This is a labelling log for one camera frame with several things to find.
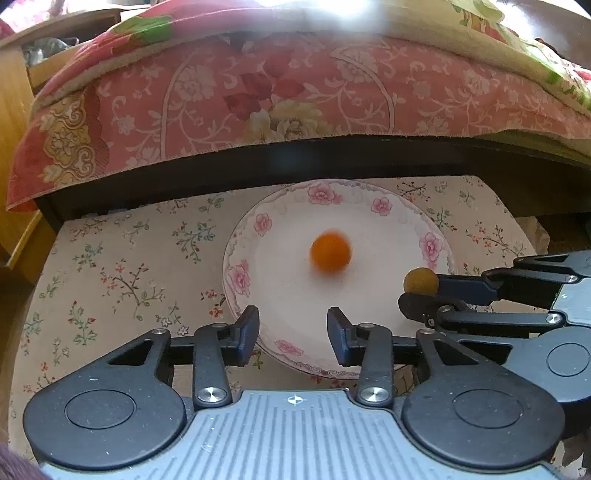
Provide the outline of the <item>longan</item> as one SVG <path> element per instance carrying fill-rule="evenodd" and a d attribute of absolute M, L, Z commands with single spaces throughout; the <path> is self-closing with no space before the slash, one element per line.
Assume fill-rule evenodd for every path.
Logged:
<path fill-rule="evenodd" d="M 404 279 L 404 292 L 434 296 L 439 290 L 438 275 L 427 267 L 411 270 Z"/>

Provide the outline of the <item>orange cherry tomato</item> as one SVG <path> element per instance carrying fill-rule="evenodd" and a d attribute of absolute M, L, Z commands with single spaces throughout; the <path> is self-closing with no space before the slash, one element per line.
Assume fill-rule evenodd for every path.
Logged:
<path fill-rule="evenodd" d="M 318 271 L 329 275 L 344 271 L 349 266 L 352 256 L 349 238 L 335 230 L 322 232 L 310 248 L 311 264 Z"/>

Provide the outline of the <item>floral white plate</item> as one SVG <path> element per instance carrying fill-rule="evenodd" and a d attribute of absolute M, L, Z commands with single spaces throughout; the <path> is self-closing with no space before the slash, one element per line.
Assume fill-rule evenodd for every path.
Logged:
<path fill-rule="evenodd" d="M 312 242 L 322 232 L 351 242 L 349 266 L 324 274 L 311 264 Z M 455 270 L 452 249 L 435 223 L 405 198 L 377 185 L 315 180 L 271 193 L 243 215 L 222 260 L 226 303 L 233 316 L 259 308 L 257 344 L 294 370 L 338 380 L 356 367 L 339 365 L 327 333 L 327 313 L 339 307 L 354 324 L 382 325 L 411 337 L 418 325 L 398 306 L 413 269 Z"/>

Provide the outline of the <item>floral tablecloth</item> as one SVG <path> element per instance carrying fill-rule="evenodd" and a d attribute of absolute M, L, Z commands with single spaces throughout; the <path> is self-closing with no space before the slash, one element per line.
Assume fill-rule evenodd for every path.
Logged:
<path fill-rule="evenodd" d="M 525 234 L 497 195 L 471 176 L 376 180 L 421 208 L 445 230 L 469 273 L 533 253 Z M 235 224 L 280 187 L 172 200 L 64 225 L 43 268 L 25 319 L 12 385 L 12 447 L 31 458 L 22 413 L 33 393 L 156 327 L 193 335 L 203 324 L 230 320 L 222 291 L 222 254 Z M 472 243 L 464 230 L 479 225 L 508 247 Z M 321 380 L 261 351 L 231 373 L 233 393 L 250 389 L 342 388 L 345 376 Z"/>

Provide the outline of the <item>wooden cabinet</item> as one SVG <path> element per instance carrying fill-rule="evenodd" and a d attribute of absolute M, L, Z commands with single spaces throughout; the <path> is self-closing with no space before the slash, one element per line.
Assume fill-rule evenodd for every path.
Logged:
<path fill-rule="evenodd" d="M 34 95 L 76 53 L 75 47 L 39 65 L 26 65 L 22 47 L 43 37 L 94 38 L 121 21 L 120 8 L 54 17 L 1 40 L 1 284 L 33 285 L 40 276 L 55 234 L 39 210 L 7 210 L 13 155 L 23 137 Z"/>

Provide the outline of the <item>yellow green floral quilt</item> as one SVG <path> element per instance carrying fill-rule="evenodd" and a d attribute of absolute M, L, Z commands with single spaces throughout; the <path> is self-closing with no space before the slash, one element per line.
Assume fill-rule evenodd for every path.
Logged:
<path fill-rule="evenodd" d="M 590 115 L 590 71 L 504 26 L 491 1 L 382 1 L 393 37 L 434 46 L 527 78 Z"/>

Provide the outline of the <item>pink floral blanket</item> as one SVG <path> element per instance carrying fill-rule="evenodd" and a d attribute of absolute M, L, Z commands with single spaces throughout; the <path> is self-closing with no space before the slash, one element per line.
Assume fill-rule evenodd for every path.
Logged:
<path fill-rule="evenodd" d="M 7 206 L 177 158 L 345 135 L 506 130 L 590 150 L 590 115 L 537 83 L 301 2 L 166 1 L 84 45 L 37 94 Z"/>

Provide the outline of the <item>dark bed frame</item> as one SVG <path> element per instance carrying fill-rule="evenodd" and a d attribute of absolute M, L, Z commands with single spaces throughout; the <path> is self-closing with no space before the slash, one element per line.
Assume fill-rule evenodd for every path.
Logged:
<path fill-rule="evenodd" d="M 321 178 L 475 175 L 516 216 L 590 209 L 590 168 L 535 135 L 490 138 L 346 136 L 238 147 L 125 171 L 36 199 L 54 230 L 88 214 L 207 193 Z"/>

